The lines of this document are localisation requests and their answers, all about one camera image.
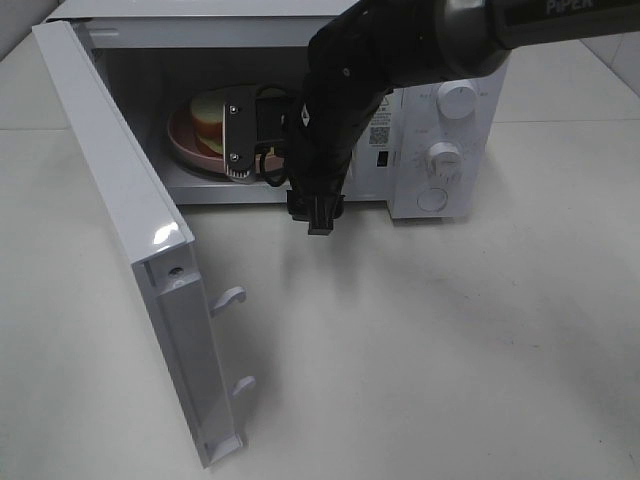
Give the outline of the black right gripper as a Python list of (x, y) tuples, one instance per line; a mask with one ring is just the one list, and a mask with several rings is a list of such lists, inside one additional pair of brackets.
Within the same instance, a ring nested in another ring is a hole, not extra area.
[(343, 185), (352, 151), (380, 106), (378, 92), (263, 91), (257, 85), (227, 90), (223, 115), (225, 175), (254, 182), (256, 145), (274, 149), (283, 167), (265, 174), (273, 186), (290, 183), (286, 203), (310, 235), (328, 235), (344, 211)]

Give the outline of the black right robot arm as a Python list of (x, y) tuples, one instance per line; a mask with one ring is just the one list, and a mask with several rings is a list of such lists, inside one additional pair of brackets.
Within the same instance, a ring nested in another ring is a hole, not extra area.
[(309, 41), (300, 90), (228, 93), (226, 175), (286, 185), (292, 218), (329, 234), (353, 148), (387, 94), (492, 74), (522, 46), (638, 27), (635, 1), (359, 1)]

